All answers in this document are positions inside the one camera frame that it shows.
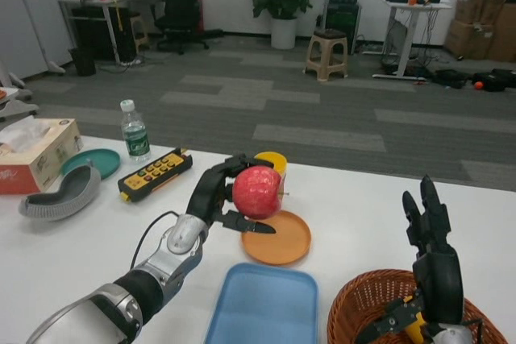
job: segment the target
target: tissue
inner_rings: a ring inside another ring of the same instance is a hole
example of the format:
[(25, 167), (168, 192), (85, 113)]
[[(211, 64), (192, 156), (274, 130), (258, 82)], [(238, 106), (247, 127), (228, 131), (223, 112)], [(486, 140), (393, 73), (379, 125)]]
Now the tissue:
[(50, 126), (34, 117), (25, 117), (0, 131), (0, 144), (7, 144), (13, 152), (25, 152), (36, 145), (48, 132)]

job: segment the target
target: cardboard box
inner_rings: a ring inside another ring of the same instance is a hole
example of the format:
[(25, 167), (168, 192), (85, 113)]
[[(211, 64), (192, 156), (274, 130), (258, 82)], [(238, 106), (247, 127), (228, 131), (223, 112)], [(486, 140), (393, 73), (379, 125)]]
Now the cardboard box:
[(47, 190), (60, 175), (63, 163), (82, 149), (73, 119), (44, 119), (50, 129), (25, 152), (0, 146), (0, 194), (28, 194)]
[(452, 20), (444, 47), (455, 56), (483, 60), (493, 40), (493, 26), (466, 24)]
[(506, 0), (482, 0), (480, 24), (493, 25)]
[(481, 10), (482, 0), (457, 0), (455, 19), (466, 24), (478, 22)]
[(494, 25), (494, 39), (487, 57), (490, 60), (516, 62), (516, 3), (503, 5)]

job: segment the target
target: white flower pot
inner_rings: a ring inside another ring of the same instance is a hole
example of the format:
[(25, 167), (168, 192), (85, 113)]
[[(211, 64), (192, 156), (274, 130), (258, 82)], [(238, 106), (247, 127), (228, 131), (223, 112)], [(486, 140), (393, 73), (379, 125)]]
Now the white flower pot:
[(280, 50), (290, 50), (296, 45), (297, 19), (272, 19), (271, 45)]

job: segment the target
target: orange plate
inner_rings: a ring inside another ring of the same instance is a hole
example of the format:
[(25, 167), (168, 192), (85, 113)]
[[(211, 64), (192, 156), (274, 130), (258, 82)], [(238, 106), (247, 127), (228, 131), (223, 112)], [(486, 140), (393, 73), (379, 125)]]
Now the orange plate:
[(312, 235), (298, 215), (280, 211), (261, 222), (274, 227), (276, 233), (242, 233), (243, 248), (252, 258), (268, 265), (286, 265), (308, 253)]

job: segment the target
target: trash bin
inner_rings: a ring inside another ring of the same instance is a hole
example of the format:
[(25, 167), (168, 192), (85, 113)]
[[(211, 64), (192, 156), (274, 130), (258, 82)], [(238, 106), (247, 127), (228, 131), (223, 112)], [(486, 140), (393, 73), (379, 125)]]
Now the trash bin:
[(79, 77), (93, 76), (97, 72), (95, 69), (94, 54), (90, 49), (73, 48), (69, 51)]

